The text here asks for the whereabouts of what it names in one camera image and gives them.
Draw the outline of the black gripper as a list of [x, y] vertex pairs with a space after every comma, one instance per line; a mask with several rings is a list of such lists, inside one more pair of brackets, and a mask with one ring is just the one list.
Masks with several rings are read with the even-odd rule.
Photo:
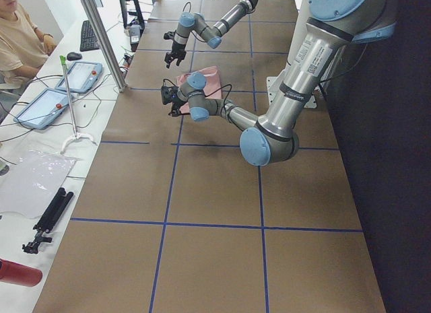
[[169, 53], [166, 53], [164, 61], [166, 63], [166, 68], [169, 69], [171, 63], [174, 59], [177, 59], [176, 66], [179, 66], [186, 56], [186, 45], [180, 44], [178, 42], [172, 43], [172, 49]]
[[172, 95], [172, 108], [168, 113], [171, 117], [182, 116], [185, 115], [180, 108], [185, 104], [183, 100], [181, 100], [176, 94]]

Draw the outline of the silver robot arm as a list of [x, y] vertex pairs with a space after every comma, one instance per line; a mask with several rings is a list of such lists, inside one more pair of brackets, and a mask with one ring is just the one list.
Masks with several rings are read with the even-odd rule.
[[176, 30], [164, 34], [165, 40], [172, 40], [171, 51], [166, 53], [164, 58], [166, 67], [169, 69], [173, 61], [176, 61], [176, 65], [179, 66], [181, 61], [185, 59], [187, 41], [192, 32], [195, 32], [210, 48], [217, 48], [222, 42], [223, 35], [228, 33], [244, 16], [254, 12], [258, 1], [239, 0], [213, 26], [205, 21], [201, 13], [182, 12]]
[[187, 105], [196, 122], [211, 116], [226, 119], [241, 130], [240, 151], [251, 165], [294, 157], [299, 147], [296, 119], [338, 50], [389, 38], [398, 0], [305, 0], [304, 5], [310, 13], [306, 35], [294, 60], [276, 79], [277, 90], [265, 114], [253, 114], [228, 99], [211, 99], [204, 92], [206, 78], [193, 72], [181, 85], [162, 86], [162, 102], [171, 105], [171, 115]]

